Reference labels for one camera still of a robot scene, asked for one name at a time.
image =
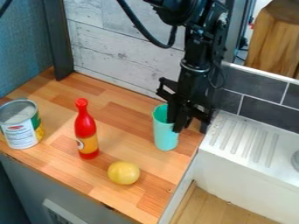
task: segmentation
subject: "blue wall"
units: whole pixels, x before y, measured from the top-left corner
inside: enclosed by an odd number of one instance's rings
[[[0,18],[0,97],[52,64],[42,2],[14,0]]]

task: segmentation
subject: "white sink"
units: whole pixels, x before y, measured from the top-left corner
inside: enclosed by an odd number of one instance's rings
[[[299,223],[299,135],[220,111],[199,146],[198,186],[281,223]]]

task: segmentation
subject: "wooden countertop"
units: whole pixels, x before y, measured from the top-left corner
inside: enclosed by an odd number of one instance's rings
[[[19,163],[142,223],[157,223],[203,136],[198,123],[180,135],[179,146],[163,152],[153,144],[151,111],[161,103],[106,82],[73,73],[57,82],[49,69],[0,99],[27,97],[39,107],[45,138],[28,150],[12,150],[0,137],[0,149]],[[74,102],[89,100],[96,119],[101,154],[80,159],[74,141]],[[132,162],[141,177],[129,186],[117,185],[107,169],[118,160]]]

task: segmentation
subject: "teal cup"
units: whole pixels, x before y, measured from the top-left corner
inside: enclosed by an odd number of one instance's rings
[[[172,131],[174,123],[167,123],[166,104],[157,106],[153,113],[153,130],[156,147],[161,151],[170,151],[177,147],[178,133]]]

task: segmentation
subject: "red bottle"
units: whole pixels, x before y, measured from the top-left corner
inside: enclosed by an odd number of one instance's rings
[[[79,114],[76,118],[74,129],[77,137],[78,151],[82,158],[95,158],[99,154],[98,138],[93,117],[87,112],[87,99],[79,98],[76,107]]]

